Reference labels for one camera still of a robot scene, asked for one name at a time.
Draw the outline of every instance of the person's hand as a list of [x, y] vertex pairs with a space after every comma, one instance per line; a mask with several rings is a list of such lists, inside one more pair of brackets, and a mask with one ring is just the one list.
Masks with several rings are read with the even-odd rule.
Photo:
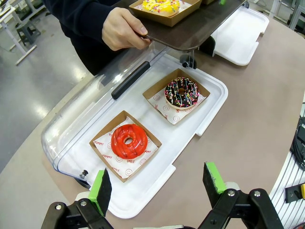
[[141, 21], [129, 10], [114, 8], [104, 22], [102, 39], [114, 51], [131, 47], [143, 49], [151, 43], [149, 39], [138, 36], [135, 31], [141, 35], [147, 34]]

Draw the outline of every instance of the donut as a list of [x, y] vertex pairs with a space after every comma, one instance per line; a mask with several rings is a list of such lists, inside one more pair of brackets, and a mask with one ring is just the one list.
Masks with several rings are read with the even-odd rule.
[[147, 147], [147, 135], [136, 124], [122, 125], [117, 128], [111, 137], [111, 149], [122, 159], [134, 159], [144, 153]]
[[144, 0], [142, 10], [157, 15], [171, 17], [178, 13], [179, 0]]
[[179, 77], [167, 84], [164, 95], [169, 105], [176, 109], [193, 107], [199, 97], [199, 89], [189, 78]]

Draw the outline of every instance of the yellow object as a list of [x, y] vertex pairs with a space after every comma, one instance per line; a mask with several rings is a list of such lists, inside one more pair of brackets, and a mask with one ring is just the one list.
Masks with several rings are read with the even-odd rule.
[[179, 0], [144, 0], [142, 10], [161, 16], [171, 17], [178, 13]]
[[305, 184], [301, 185], [302, 197], [305, 199]]

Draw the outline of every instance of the red glazed donut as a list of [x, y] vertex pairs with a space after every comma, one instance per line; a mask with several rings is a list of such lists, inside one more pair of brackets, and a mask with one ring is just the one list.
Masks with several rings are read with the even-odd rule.
[[[126, 144], [128, 138], [131, 138], [132, 142]], [[147, 135], [136, 124], [122, 125], [112, 134], [111, 149], [122, 159], [134, 159], [144, 153], [146, 147]]]

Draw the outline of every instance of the beige tabletop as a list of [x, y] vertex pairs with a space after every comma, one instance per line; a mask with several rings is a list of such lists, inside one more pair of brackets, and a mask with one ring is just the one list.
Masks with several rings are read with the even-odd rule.
[[[214, 161], [223, 179], [236, 182], [243, 192], [258, 187], [270, 192], [279, 175], [305, 90], [305, 40], [270, 20], [246, 67], [199, 52], [195, 57], [199, 69], [225, 83], [229, 96], [203, 136], [195, 136], [176, 159], [174, 174], [136, 217], [119, 219], [107, 213], [116, 229], [177, 224], [198, 227], [211, 210], [202, 183], [204, 161]], [[73, 178], [53, 170], [40, 142], [45, 125], [85, 83], [50, 112], [1, 173], [1, 205], [11, 204], [16, 211], [11, 207], [0, 214], [0, 228], [8, 225], [3, 222], [12, 214], [24, 221], [11, 222], [14, 227], [8, 228], [39, 228], [50, 203], [71, 203], [85, 190]], [[241, 225], [234, 220], [228, 228]]]

